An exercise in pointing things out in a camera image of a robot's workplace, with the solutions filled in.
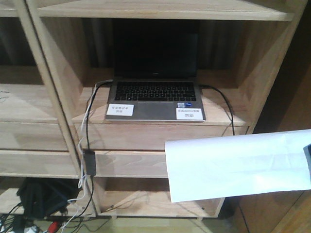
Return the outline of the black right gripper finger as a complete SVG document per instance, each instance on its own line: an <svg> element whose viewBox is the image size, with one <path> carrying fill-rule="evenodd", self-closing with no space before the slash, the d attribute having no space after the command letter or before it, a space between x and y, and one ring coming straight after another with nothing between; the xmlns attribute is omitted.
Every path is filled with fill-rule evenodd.
<svg viewBox="0 0 311 233"><path fill-rule="evenodd" d="M311 144L305 146L303 148L303 151L306 156L307 164L308 164L308 169L311 170Z"/></svg>

